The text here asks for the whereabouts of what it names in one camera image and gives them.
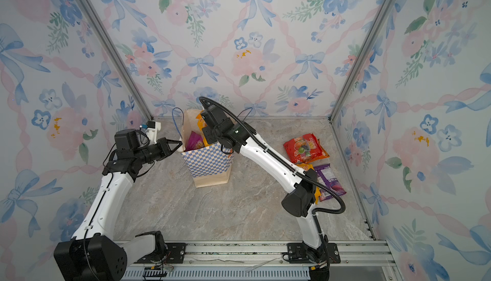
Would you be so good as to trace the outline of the yellow mango candy bag front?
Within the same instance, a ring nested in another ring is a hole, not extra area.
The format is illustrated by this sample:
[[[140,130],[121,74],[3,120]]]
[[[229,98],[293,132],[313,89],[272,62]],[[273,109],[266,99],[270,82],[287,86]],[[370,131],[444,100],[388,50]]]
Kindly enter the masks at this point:
[[[206,136],[205,136],[205,133],[204,133],[204,128],[207,127],[207,124],[206,124],[205,120],[202,117],[202,113],[199,113],[196,116],[196,119],[198,120],[197,125],[198,125],[198,129],[200,131],[200,134],[202,135],[203,144],[205,145],[205,147],[208,147],[210,144],[207,142],[207,139],[206,139]]]

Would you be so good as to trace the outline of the yellow mango candy bag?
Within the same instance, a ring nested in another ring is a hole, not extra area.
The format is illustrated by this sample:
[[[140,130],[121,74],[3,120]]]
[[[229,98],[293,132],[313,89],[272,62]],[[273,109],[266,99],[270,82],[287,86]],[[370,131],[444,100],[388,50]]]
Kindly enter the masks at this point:
[[[205,145],[205,147],[208,147],[210,144],[207,142],[207,139],[206,139],[206,136],[205,136],[205,133],[204,133],[204,128],[207,127],[207,124],[206,124],[205,120],[202,117],[202,113],[199,113],[196,116],[196,119],[198,120],[197,125],[198,125],[198,129],[200,131],[200,134],[202,135],[203,144]]]
[[[307,163],[300,163],[297,165],[298,167],[302,168],[302,170],[306,173],[305,176],[307,176],[311,181],[317,181],[317,173],[314,170],[314,167],[310,164]],[[315,186],[315,204],[319,203],[319,199],[321,196],[321,189],[318,186]]]

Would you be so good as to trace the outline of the purple grape candy bag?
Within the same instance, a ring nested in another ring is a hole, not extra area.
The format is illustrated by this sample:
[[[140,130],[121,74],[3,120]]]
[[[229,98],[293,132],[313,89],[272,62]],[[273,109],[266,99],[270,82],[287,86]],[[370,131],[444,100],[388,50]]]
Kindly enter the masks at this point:
[[[194,151],[198,149],[202,149],[205,147],[205,143],[203,141],[203,137],[201,134],[192,131],[187,139],[187,143],[185,145],[186,151]]]

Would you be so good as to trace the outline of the blue checkered paper bag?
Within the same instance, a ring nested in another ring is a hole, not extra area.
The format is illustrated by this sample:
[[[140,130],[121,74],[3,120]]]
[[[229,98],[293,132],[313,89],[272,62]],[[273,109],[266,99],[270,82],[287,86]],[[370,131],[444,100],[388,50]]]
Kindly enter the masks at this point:
[[[175,125],[180,135],[182,146],[177,150],[183,158],[197,188],[216,185],[225,185],[229,182],[233,156],[231,151],[221,149],[220,143],[210,144],[208,147],[194,151],[186,151],[185,145],[192,131],[200,134],[196,116],[202,113],[198,109],[181,110],[174,108],[173,115],[180,113],[181,124]]]

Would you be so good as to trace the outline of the red fruit candy bag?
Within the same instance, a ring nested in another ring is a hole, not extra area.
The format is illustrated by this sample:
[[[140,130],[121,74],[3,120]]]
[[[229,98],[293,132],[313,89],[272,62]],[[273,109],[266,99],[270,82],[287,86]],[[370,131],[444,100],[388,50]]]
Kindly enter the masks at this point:
[[[283,144],[289,160],[294,164],[313,163],[330,157],[312,133],[290,139]]]

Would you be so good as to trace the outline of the purple small snack packet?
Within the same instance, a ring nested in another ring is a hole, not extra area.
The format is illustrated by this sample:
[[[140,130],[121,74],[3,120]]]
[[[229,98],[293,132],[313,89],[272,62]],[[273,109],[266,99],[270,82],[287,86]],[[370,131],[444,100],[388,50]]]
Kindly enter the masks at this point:
[[[345,189],[341,186],[340,182],[336,178],[329,164],[319,165],[313,168],[314,171],[317,173],[317,180],[320,184],[323,184],[330,190],[335,191],[336,194],[339,196],[346,194]],[[331,194],[320,188],[317,188],[315,196],[316,196],[316,203],[332,199]]]

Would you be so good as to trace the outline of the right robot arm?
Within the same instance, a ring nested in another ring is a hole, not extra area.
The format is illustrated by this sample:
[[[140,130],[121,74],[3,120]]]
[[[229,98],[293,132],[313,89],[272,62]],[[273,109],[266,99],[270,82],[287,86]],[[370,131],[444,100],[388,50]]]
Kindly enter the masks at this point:
[[[224,148],[238,153],[263,168],[285,190],[281,201],[283,209],[294,216],[300,227],[306,257],[312,263],[323,264],[329,260],[327,243],[316,208],[316,184],[307,173],[282,157],[263,140],[248,123],[240,120],[218,103],[201,99],[203,132],[207,140],[215,140]]]

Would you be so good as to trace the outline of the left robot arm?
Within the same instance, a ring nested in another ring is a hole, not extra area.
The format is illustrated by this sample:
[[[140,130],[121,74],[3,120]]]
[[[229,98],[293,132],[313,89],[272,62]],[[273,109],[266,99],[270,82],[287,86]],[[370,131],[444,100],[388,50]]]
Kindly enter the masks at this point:
[[[103,169],[102,186],[82,224],[69,241],[59,243],[54,258],[64,280],[121,280],[126,269],[142,258],[158,263],[170,255],[161,231],[144,232],[117,244],[116,219],[144,165],[170,157],[182,145],[161,138],[141,145],[118,141]]]

